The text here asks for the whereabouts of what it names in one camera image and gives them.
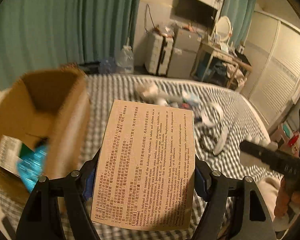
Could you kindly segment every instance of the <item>curtain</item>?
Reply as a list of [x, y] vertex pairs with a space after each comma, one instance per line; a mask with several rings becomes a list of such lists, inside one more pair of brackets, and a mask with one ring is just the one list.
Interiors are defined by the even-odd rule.
[[139, 0], [3, 0], [0, 90], [25, 72], [114, 56], [128, 37], [133, 41], [138, 5]]
[[230, 19], [233, 33], [229, 44], [233, 41], [235, 48], [247, 37], [255, 4], [256, 0], [224, 0], [221, 16]]

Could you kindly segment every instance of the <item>metal screw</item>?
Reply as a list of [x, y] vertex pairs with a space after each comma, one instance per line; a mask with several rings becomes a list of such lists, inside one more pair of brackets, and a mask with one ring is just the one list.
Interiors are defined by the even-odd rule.
[[220, 171], [212, 171], [212, 175], [216, 177], [220, 177], [221, 172]]
[[39, 182], [45, 182], [46, 179], [47, 179], [46, 176], [41, 176], [41, 177], [39, 178]]
[[253, 182], [253, 178], [251, 178], [250, 176], [246, 176], [245, 178], [244, 178], [247, 182]]
[[72, 171], [72, 172], [71, 172], [71, 176], [72, 176], [72, 177], [78, 177], [79, 174], [80, 174], [80, 171]]

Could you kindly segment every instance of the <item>black tv screen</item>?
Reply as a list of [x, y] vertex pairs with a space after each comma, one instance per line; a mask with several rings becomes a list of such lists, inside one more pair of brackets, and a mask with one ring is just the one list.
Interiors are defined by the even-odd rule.
[[176, 16], [212, 28], [217, 9], [199, 0], [179, 0]]

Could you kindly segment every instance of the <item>green curtain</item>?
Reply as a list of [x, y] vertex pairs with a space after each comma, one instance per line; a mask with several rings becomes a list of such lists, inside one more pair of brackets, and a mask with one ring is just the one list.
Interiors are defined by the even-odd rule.
[[139, 0], [3, 0], [0, 89], [25, 72], [114, 56], [128, 36], [133, 41], [138, 5]]
[[235, 48], [248, 34], [256, 0], [224, 0], [221, 16], [228, 16], [233, 27], [232, 37]]

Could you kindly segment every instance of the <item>black and white checkered bedding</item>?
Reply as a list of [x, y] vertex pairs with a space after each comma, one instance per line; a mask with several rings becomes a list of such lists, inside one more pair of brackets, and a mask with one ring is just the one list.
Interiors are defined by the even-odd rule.
[[[197, 95], [201, 99], [201, 104], [195, 111], [205, 107], [212, 119], [218, 118], [218, 115], [209, 109], [207, 103], [216, 102], [222, 107], [224, 118], [220, 125], [210, 130], [194, 129], [196, 155], [199, 159], [205, 160], [212, 170], [219, 170], [225, 176], [236, 179], [242, 179], [244, 176], [249, 175], [255, 181], [268, 175], [280, 176], [276, 172], [269, 172], [264, 168], [258, 168], [257, 166], [243, 167], [240, 164], [239, 143], [245, 138], [246, 134], [250, 134], [252, 137], [259, 136], [260, 139], [267, 140], [269, 140], [269, 137], [264, 126], [260, 124], [260, 120], [258, 121], [258, 117], [253, 113], [251, 106], [240, 94], [234, 91], [205, 83], [141, 75], [91, 75], [87, 77], [87, 81], [91, 100], [90, 122], [87, 128], [87, 138], [82, 146], [78, 168], [85, 161], [90, 160], [101, 146], [113, 100], [143, 102], [139, 96], [134, 94], [135, 84], [154, 82], [161, 90], [171, 95], [180, 95], [183, 90]], [[209, 149], [213, 149], [215, 144], [211, 137], [218, 138], [224, 125], [229, 129], [226, 145], [221, 154], [213, 156], [209, 153]], [[205, 150], [199, 144], [200, 137], [203, 134], [205, 134], [203, 136]], [[23, 207], [10, 200], [3, 191], [0, 191], [0, 206], [16, 229]], [[95, 227], [101, 239], [189, 239], [200, 221], [205, 206], [206, 203], [194, 191], [190, 226], [187, 230], [182, 231], [127, 230], [97, 223]], [[224, 224], [229, 218], [231, 207], [232, 201], [228, 198]], [[66, 215], [62, 215], [62, 223], [66, 238], [73, 239]]]

